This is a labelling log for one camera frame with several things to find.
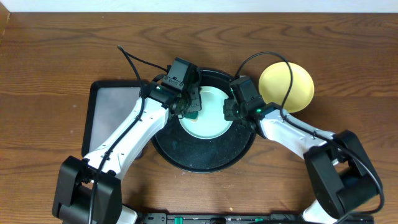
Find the green yellow sponge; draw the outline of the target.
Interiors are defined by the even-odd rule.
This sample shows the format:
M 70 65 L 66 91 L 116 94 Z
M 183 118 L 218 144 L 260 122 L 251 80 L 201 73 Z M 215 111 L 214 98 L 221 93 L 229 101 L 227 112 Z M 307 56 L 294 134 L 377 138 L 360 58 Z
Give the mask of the green yellow sponge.
M 198 112 L 185 113 L 184 118 L 196 121 L 198 119 Z

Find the yellow plate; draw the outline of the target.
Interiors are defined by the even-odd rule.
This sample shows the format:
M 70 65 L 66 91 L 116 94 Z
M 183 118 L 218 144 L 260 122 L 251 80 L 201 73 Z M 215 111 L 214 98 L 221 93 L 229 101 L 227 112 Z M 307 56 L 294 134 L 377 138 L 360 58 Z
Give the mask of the yellow plate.
M 293 85 L 285 102 L 284 109 L 295 113 L 306 108 L 313 99 L 315 87 L 306 69 L 289 63 L 293 72 Z M 290 70 L 285 62 L 267 67 L 259 78 L 259 92 L 266 103 L 282 104 L 290 85 Z

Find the light blue plate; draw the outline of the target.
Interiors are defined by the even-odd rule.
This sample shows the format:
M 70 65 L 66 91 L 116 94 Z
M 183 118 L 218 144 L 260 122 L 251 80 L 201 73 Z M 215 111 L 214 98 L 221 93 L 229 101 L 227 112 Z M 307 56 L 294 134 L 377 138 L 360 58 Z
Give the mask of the light blue plate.
M 202 109 L 198 112 L 196 119 L 182 118 L 182 128 L 191 136 L 198 139 L 213 139 L 221 136 L 232 125 L 223 114 L 224 100 L 228 95 L 222 90 L 203 86 L 200 90 Z

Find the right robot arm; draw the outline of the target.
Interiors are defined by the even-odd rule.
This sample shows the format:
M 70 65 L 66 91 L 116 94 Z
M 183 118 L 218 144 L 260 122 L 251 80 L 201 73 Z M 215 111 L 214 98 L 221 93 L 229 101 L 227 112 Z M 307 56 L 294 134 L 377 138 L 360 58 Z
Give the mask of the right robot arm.
M 301 157 L 316 200 L 303 213 L 306 222 L 343 223 L 356 209 L 382 195 L 382 184 L 358 137 L 351 131 L 322 131 L 291 116 L 275 103 L 265 103 L 250 77 L 229 84 L 232 98 L 224 117 L 240 120 L 264 139 Z

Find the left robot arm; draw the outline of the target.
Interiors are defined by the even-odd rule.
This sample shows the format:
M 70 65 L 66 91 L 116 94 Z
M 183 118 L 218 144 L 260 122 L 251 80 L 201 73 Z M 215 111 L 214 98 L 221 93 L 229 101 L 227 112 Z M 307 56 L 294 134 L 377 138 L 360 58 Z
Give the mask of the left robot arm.
M 137 212 L 122 203 L 123 178 L 170 118 L 201 110 L 200 82 L 199 67 L 175 58 L 161 83 L 141 83 L 134 108 L 110 137 L 82 159 L 62 163 L 52 215 L 64 223 L 135 223 Z

